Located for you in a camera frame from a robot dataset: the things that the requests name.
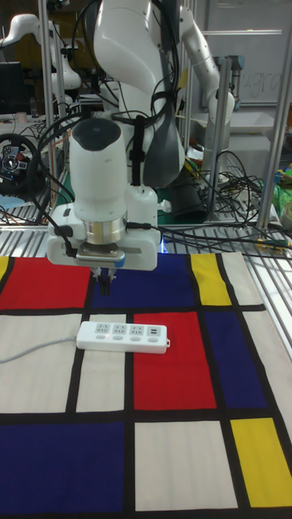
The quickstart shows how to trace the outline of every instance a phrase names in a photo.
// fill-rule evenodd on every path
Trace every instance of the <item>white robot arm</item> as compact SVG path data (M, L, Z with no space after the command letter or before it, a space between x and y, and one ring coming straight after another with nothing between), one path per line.
M89 119L72 131L75 202L54 211L61 231L49 226L49 260L87 265L97 277L101 268L113 272L157 266L160 234L153 228L157 195L152 188L171 183L184 163L174 118L175 85L163 50L162 17L157 23L153 4L159 6L157 0L101 3L94 51L104 70L118 81L119 111L111 114L112 121ZM180 7L177 15L177 32L206 94L207 134L212 139L219 72L192 13ZM227 132L233 108L230 94ZM129 161L137 164L131 168ZM71 240L74 254L67 254L62 232Z
M51 21L49 21L49 29L51 32L54 30L54 25ZM41 44L39 19L35 15L14 16L11 21L8 36L0 40L0 49L4 49L9 45L17 43L17 41L20 41L21 38L26 34L33 34L36 38L37 43L39 45ZM50 52L53 66L56 66L53 36L50 37ZM74 90L76 88L79 88L81 85L81 79L79 75L71 69L70 64L68 62L68 57L65 54L62 54L62 67L65 90ZM52 74L52 88L53 94L56 96L58 91L56 73Z

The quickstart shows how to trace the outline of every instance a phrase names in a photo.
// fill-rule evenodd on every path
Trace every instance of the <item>power outlet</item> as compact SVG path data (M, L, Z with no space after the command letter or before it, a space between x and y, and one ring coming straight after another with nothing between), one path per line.
M143 335L143 326L139 326L138 324L133 324L130 327L130 335Z
M113 333L116 335L125 335L127 331L127 326L125 324L115 324Z
M99 323L96 327L96 333L109 333L110 331L110 325Z

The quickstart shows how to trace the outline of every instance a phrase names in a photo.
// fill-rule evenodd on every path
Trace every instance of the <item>white power strip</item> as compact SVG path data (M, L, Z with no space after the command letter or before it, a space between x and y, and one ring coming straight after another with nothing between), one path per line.
M84 321L77 334L81 350L164 354L170 347L166 326Z

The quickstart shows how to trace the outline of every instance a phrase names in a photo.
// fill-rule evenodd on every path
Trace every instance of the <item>power cord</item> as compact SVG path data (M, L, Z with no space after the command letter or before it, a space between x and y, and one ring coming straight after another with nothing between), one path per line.
M6 364L7 362L10 362L11 360L16 360L17 358L30 354L32 351L39 350L40 348L45 348L46 346L51 346L53 344L60 344L62 342L76 341L76 338L77 337L64 337L63 339L58 339L57 341L44 342L43 344L39 344L37 346L33 346L32 348L29 348L28 350L22 351L21 353L19 353L17 355L13 355L12 357L4 358L4 359L0 360L0 364Z

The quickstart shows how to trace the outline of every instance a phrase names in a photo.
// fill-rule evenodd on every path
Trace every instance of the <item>black line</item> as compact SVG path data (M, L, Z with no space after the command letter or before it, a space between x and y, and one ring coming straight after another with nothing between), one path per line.
M286 424L284 422L284 418L281 415L281 411L279 410L276 402L276 398L273 394L273 390L269 384L268 377L266 374L266 370L264 368L264 364L262 363L256 346L252 340L250 330L247 326L247 322L244 319L244 316L241 311L236 311L236 316L238 318L238 322L240 324L240 328L242 329L244 340L247 344L248 351L251 355L251 360L254 363L257 376L260 381L260 386L264 393L264 398L267 401L269 416L273 419L275 428L277 431L277 435L284 453L284 456L287 461L287 465L290 469L292 475L292 448L291 441L286 429Z
M132 361L129 355L127 362L127 377L132 371ZM267 409L235 409L228 410L230 420L271 418ZM166 411L142 411L142 410L120 410L120 411L91 411L84 413L11 413L0 414L0 425L24 425L24 424L50 424L50 423L105 423L121 422L129 418L135 423L153 422L217 422L221 414L218 409L198 410L166 410Z
M197 311L198 307L139 307L139 308L132 308L132 307L97 307L92 308L91 313L92 315L95 314L162 314L162 313L186 313L188 311ZM232 306L228 307L219 307L219 306L207 306L204 305L204 309L206 311L218 311L218 312L234 312L234 308ZM241 311L265 311L266 307L264 304L260 305L242 305L240 307Z
M196 409L196 410L135 410L135 422L211 422L224 416L229 420L270 418L267 409Z
M15 258L8 258L8 265L7 265L7 269L6 269L6 272L5 274L3 275L1 281L0 281L0 295L1 295L1 292L4 288L4 286L6 285L6 282L8 280L8 277L10 276L12 270L13 270L13 267L15 265Z
M166 510L162 512L93 512L93 513L32 513L3 515L0 519L291 519L292 508L237 508L202 510Z
M124 411L103 411L90 413L35 413L0 414L0 425L50 425L58 423L110 423L121 422Z
M89 320L95 283L96 279L93 277L93 275L91 275L88 282L88 291L86 294L84 313L82 314L81 322ZM84 350L79 350L79 348L76 348L66 405L67 413L76 412L83 359Z
M20 310L0 310L0 315L17 315L17 316L30 316L30 315L69 315L69 314L83 314L84 309L79 308L22 308Z
M74 362L73 362L72 371L71 371L71 380L70 380L70 385L69 385L67 404L66 404L67 413L76 412L83 359L84 359L84 350L79 350L79 348L76 348Z
M192 271L192 268L191 268L191 257L189 255L185 256L185 262L186 262L186 270L187 270L187 273L189 275L190 282L191 282L192 293L194 295L195 308L201 307L202 303L201 303L201 300L200 300L199 285L198 285L198 281L195 278L195 274Z
M134 315L127 314L127 322L134 322ZM123 471L124 513L135 511L135 420L134 420L134 354L125 357L125 442Z
M233 308L239 307L239 303L238 303L238 299L237 299L237 297L235 295L234 287L233 287L233 285L231 285L230 279L228 278L227 272L225 270L225 266L224 266L224 263L223 263L222 255L221 254L216 254L216 260L217 260L217 265L218 265L218 268L219 268L219 272L220 272L221 278L225 282L225 285L226 285L226 288L227 288L227 292L228 292L228 295L230 297L230 301L232 302L232 307Z
M230 423L230 410L227 409L223 389L221 386L221 379L219 376L219 371L217 368L216 360L213 353L213 348L210 342L210 338L208 335L208 327L204 318L204 311L198 312L198 320L200 325L200 332L203 339L204 350L206 353L206 358L210 370L210 376L212 381L212 386L214 390L214 395L217 401L217 408L220 413L220 423L221 430L223 435L223 440L225 443L226 454L228 458L228 462L230 464L230 473L232 477L232 481L234 484L234 492L236 496L236 500L238 503L238 507L241 510L247 512L250 509L250 503L247 496L247 489L244 484L243 472L241 469L238 452L236 449L234 435L231 429Z

